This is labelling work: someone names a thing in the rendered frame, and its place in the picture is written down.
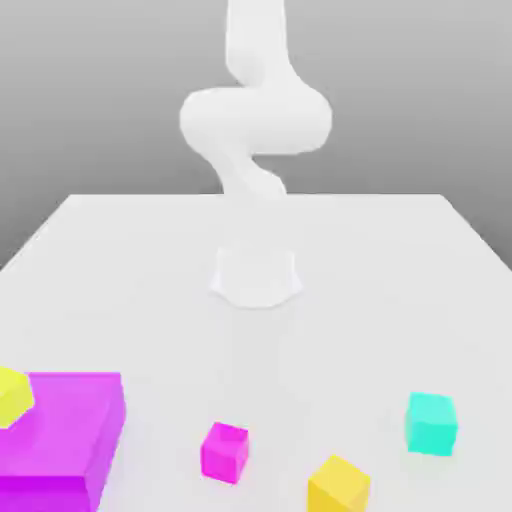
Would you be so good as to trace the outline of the small cyan cube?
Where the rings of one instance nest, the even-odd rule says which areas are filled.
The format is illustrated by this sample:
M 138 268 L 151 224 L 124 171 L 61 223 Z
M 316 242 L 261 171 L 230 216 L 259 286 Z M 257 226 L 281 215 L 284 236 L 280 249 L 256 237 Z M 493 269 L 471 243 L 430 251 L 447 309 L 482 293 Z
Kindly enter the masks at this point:
M 440 394 L 411 392 L 404 428 L 410 453 L 451 456 L 458 433 L 453 399 Z

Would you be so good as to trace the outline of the small golden yellow cube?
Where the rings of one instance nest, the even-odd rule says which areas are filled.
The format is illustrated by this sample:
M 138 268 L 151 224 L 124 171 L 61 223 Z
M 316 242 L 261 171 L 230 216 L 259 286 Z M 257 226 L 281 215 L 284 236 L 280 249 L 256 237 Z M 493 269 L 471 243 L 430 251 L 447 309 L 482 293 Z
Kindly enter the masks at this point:
M 365 512 L 369 493 L 370 477 L 332 455 L 308 479 L 307 512 Z

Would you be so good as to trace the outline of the large magenta box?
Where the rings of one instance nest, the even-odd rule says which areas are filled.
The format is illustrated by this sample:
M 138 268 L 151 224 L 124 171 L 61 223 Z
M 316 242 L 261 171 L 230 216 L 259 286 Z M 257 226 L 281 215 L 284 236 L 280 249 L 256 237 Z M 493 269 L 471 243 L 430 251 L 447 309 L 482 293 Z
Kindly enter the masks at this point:
M 98 512 L 126 419 L 118 372 L 30 372 L 34 406 L 0 429 L 0 512 Z

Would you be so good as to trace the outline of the small lemon yellow cube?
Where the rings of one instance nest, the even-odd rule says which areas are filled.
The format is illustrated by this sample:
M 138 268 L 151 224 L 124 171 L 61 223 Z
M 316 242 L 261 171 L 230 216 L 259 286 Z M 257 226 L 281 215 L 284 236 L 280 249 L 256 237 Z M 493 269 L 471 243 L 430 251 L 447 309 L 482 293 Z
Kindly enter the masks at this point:
M 34 403 L 29 376 L 0 367 L 0 429 L 10 428 Z

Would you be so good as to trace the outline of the small magenta cube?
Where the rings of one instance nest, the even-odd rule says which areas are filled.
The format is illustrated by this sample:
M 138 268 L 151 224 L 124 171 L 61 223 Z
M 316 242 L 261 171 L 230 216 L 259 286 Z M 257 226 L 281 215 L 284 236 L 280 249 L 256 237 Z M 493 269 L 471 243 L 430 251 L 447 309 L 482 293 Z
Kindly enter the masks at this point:
M 200 447 L 203 476 L 237 484 L 249 457 L 249 431 L 214 422 Z

